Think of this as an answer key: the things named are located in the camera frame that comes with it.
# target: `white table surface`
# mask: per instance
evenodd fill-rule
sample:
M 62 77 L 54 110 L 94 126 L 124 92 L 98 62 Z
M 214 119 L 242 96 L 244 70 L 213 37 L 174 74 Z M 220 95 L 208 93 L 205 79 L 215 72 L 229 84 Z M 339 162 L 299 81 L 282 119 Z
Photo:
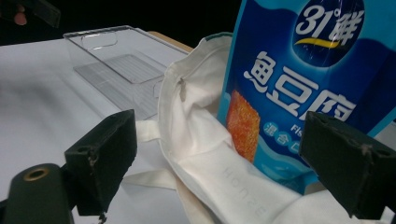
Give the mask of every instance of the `white table surface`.
M 165 66 L 186 56 L 169 56 L 164 48 L 147 46 L 147 51 Z M 64 152 L 118 111 L 73 70 L 65 40 L 0 47 L 0 201 L 7 198 L 13 176 L 40 163 L 64 165 Z M 169 166 L 152 141 L 138 145 L 127 175 L 161 168 Z M 77 224 L 98 222 L 98 217 L 80 217 L 77 209 L 73 217 Z M 188 220 L 173 190 L 121 183 L 106 223 Z

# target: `blue snack package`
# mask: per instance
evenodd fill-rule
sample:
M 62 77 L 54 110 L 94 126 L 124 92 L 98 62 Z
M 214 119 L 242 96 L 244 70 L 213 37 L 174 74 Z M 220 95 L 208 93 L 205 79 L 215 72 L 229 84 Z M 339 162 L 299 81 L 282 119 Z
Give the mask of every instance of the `blue snack package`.
M 372 137 L 391 123 L 395 8 L 394 0 L 243 0 L 218 113 L 236 150 L 304 193 L 318 181 L 298 154 L 307 111 Z

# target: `orange food image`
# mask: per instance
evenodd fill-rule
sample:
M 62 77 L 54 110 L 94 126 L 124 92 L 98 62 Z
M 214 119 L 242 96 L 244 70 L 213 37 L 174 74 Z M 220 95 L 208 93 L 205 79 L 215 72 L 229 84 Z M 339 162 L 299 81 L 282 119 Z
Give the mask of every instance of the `orange food image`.
M 238 91 L 232 93 L 226 127 L 236 151 L 253 162 L 259 141 L 260 116 Z

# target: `white tote bag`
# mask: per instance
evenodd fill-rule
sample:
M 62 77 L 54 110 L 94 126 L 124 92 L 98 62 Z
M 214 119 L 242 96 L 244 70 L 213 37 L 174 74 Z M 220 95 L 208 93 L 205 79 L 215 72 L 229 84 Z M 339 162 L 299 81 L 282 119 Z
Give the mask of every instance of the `white tote bag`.
M 350 218 L 323 190 L 302 196 L 239 156 L 216 112 L 231 34 L 203 39 L 165 72 L 158 120 L 136 123 L 138 141 L 157 139 L 173 171 L 124 182 L 176 189 L 191 223 L 388 223 Z

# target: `dark background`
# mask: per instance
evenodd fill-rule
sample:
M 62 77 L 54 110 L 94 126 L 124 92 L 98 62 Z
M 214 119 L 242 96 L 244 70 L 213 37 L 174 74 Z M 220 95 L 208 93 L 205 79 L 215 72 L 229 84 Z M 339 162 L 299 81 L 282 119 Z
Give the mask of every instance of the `dark background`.
M 70 32 L 130 25 L 162 33 L 194 48 L 207 35 L 232 32 L 241 3 L 241 0 L 48 1 L 62 12 L 59 28 L 50 27 L 28 9 L 28 23 L 24 26 L 0 20 L 0 46 L 58 39 Z

